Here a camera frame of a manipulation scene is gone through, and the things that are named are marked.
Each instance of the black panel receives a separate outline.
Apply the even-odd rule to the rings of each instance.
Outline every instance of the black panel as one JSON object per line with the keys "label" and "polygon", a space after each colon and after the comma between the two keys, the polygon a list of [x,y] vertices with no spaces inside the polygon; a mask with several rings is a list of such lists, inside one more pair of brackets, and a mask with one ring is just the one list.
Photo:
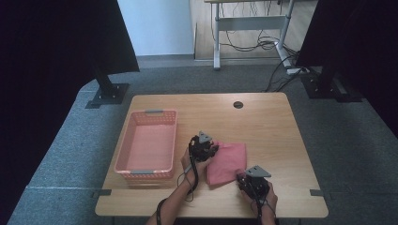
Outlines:
{"label": "black panel", "polygon": [[138,65],[116,0],[2,1],[0,224],[62,126],[80,88]]}
{"label": "black panel", "polygon": [[323,66],[320,83],[342,74],[398,136],[396,15],[397,1],[319,0],[297,66]]}

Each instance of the table top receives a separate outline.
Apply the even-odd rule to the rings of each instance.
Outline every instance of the table top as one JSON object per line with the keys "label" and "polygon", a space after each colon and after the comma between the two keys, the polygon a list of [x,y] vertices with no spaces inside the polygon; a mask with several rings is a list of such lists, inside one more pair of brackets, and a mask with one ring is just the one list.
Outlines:
{"label": "table top", "polygon": [[[243,108],[234,108],[234,102]],[[175,175],[153,183],[127,182],[114,172],[121,138],[115,148],[102,189],[110,195],[99,196],[96,213],[100,216],[151,216],[159,201],[176,188],[182,173],[180,158],[191,137],[203,130],[225,143],[246,143],[248,168],[259,165],[272,174],[278,195],[278,218],[324,218],[329,211],[323,197],[312,196],[320,189],[299,128],[283,93],[195,94],[135,96],[121,133],[131,112],[150,109],[177,110]],[[253,218],[241,198],[236,182],[209,187],[201,177],[193,202],[184,202],[179,217]]]}

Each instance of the floor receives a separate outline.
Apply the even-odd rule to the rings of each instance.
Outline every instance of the floor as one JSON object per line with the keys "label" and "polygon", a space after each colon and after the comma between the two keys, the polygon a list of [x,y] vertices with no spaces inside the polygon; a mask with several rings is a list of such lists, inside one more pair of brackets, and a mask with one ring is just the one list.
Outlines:
{"label": "floor", "polygon": [[[111,76],[129,83],[121,105],[88,110],[93,81],[76,97],[53,145],[26,187],[8,224],[145,224],[146,217],[100,217],[96,194],[109,167],[134,95],[262,92],[284,81],[276,59],[193,60],[191,55],[139,57],[141,72]],[[324,192],[326,218],[280,218],[281,224],[393,224],[398,219],[398,140],[366,99],[308,99],[299,79],[283,90]],[[176,224],[247,224],[252,220],[178,219]]]}

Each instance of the pink cloth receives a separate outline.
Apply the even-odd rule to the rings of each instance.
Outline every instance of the pink cloth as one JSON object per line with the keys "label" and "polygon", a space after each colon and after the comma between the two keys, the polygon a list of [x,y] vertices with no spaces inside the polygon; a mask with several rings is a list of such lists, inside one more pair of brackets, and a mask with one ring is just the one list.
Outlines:
{"label": "pink cloth", "polygon": [[237,179],[238,173],[246,170],[246,144],[214,141],[219,151],[207,166],[207,184],[226,184]]}

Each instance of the hand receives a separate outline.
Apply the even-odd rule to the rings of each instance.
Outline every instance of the hand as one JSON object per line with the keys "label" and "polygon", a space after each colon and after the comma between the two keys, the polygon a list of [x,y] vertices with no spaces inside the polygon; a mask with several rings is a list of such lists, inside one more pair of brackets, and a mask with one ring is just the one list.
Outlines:
{"label": "hand", "polygon": [[[204,162],[195,162],[196,165],[196,171],[198,171],[198,176],[200,177],[204,172],[205,168],[207,167],[208,164],[210,164],[212,158],[208,158]],[[184,171],[191,165],[190,161],[190,151],[188,148],[185,150],[184,156],[181,158],[181,164],[182,168]],[[193,184],[195,182],[195,174],[193,173],[193,169],[190,169],[187,174],[185,175],[186,179],[189,179],[190,183]]]}
{"label": "hand", "polygon": [[[268,181],[268,185],[269,185],[269,192],[266,197],[268,205],[264,204],[261,209],[262,210],[261,212],[263,214],[263,218],[268,218],[273,220],[275,217],[274,213],[276,210],[276,203],[278,201],[278,196],[275,195],[272,183]],[[241,190],[240,192],[242,193],[242,196],[245,199],[245,201],[251,205],[251,209],[253,210],[255,216],[257,217],[258,212],[255,200],[251,199],[244,190]]]}

